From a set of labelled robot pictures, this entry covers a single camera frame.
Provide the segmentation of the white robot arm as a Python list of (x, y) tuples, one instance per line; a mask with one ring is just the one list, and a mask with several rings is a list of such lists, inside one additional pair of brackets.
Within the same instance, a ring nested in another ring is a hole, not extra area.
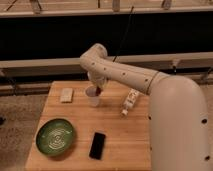
[(213, 171), (207, 103), (195, 81), (112, 62), (100, 43), (80, 56), (80, 65), (98, 87), (111, 79), (149, 96), (152, 171)]

